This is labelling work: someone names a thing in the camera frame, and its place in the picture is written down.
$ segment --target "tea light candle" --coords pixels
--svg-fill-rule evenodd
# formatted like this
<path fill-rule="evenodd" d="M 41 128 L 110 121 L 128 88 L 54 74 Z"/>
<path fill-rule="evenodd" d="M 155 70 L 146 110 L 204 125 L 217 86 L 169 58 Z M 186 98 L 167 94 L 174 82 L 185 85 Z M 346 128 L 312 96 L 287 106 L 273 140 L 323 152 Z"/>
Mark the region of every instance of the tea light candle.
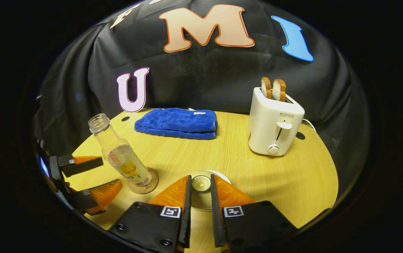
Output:
<path fill-rule="evenodd" d="M 192 188 L 198 192 L 206 192 L 211 189 L 211 179 L 203 175 L 196 176 L 192 179 Z"/>

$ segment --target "blue towel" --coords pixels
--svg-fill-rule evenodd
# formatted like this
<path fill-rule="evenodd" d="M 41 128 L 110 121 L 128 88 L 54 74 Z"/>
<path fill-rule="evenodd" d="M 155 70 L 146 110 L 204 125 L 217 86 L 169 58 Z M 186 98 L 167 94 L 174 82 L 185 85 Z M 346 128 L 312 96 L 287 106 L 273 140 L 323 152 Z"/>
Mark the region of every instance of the blue towel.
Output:
<path fill-rule="evenodd" d="M 214 139 L 217 115 L 211 110 L 154 109 L 134 124 L 134 130 L 151 135 L 186 139 Z"/>

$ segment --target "toaster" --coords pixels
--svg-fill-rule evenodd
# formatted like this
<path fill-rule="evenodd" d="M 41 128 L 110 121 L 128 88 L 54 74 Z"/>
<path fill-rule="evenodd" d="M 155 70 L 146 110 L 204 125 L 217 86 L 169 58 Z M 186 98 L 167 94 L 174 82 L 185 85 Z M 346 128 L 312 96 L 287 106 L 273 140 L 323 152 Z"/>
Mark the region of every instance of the toaster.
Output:
<path fill-rule="evenodd" d="M 258 154 L 286 154 L 304 117 L 304 109 L 286 94 L 285 101 L 268 99 L 253 89 L 248 117 L 248 146 Z"/>

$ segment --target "glass bottle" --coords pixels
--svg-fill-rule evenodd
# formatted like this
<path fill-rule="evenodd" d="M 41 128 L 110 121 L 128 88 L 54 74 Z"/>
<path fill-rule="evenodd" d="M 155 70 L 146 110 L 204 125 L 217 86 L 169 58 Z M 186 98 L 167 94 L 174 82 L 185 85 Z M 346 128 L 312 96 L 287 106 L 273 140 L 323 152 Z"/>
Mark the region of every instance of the glass bottle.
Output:
<path fill-rule="evenodd" d="M 89 130 L 102 147 L 103 157 L 128 180 L 129 189 L 145 194 L 156 188 L 158 184 L 156 172 L 142 164 L 129 143 L 114 131 L 106 114 L 95 115 L 88 124 Z"/>

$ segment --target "letter m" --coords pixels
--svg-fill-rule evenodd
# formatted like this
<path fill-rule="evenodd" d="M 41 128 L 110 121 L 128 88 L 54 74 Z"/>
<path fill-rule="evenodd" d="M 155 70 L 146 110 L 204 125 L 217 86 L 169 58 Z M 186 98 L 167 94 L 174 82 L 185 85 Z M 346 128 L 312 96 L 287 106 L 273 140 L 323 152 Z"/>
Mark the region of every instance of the letter m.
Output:
<path fill-rule="evenodd" d="M 240 6 L 214 5 L 204 18 L 187 8 L 177 8 L 162 13 L 159 19 L 165 19 L 169 43 L 164 51 L 171 53 L 190 48 L 192 43 L 184 39 L 183 29 L 200 45 L 209 42 L 214 29 L 219 27 L 219 36 L 215 43 L 222 46 L 251 47 L 254 40 L 248 37 L 242 19 Z"/>

